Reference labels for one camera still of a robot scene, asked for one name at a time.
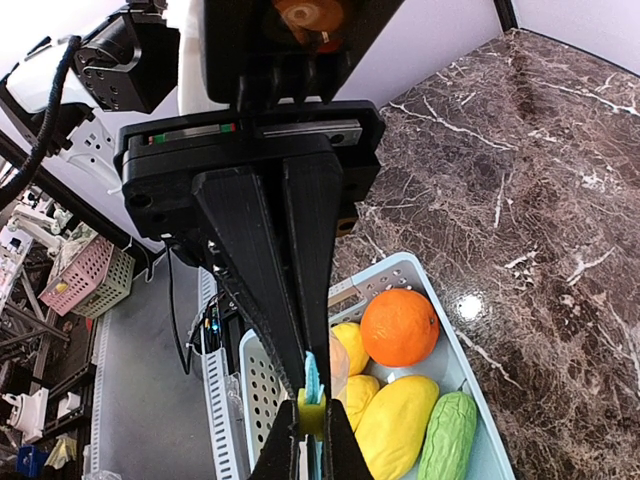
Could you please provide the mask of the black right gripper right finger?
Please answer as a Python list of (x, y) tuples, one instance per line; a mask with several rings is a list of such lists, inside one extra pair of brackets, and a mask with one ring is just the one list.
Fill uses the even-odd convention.
[(342, 403), (331, 399), (324, 415), (322, 478), (373, 480)]

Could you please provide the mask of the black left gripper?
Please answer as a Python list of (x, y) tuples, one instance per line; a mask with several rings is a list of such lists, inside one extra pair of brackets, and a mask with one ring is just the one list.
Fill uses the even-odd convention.
[[(303, 386), (304, 349), (314, 354), (321, 383), (331, 386), (328, 290), (339, 209), (337, 233), (344, 235), (380, 170), (376, 150), (385, 128), (376, 107), (360, 100), (257, 114), (211, 111), (117, 134), (113, 163), (137, 232), (153, 241), (187, 235), (199, 228), (197, 209), (214, 243), (214, 275), (289, 394)], [(260, 178), (278, 184), (284, 174), (302, 338)]]

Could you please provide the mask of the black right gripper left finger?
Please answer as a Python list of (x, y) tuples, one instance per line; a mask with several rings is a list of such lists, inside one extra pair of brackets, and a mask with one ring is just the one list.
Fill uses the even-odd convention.
[(279, 407), (266, 444), (249, 480), (299, 478), (299, 412), (297, 403), (285, 400)]

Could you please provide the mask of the green toy bitter gourd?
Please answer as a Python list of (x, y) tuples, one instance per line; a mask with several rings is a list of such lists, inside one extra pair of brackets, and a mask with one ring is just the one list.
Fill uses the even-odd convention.
[(429, 420), (418, 479), (465, 479), (478, 422), (473, 398), (456, 391), (438, 399)]

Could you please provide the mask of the clear zip bag blue zipper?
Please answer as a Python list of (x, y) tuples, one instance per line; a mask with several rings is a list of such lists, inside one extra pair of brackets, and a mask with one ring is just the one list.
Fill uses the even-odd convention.
[[(350, 359), (346, 348), (333, 332), (329, 333), (329, 367), (331, 398), (346, 404)], [(300, 436), (299, 478), (321, 479), (327, 394), (320, 379), (316, 357), (311, 352), (306, 353), (305, 386), (298, 390), (296, 403)]]

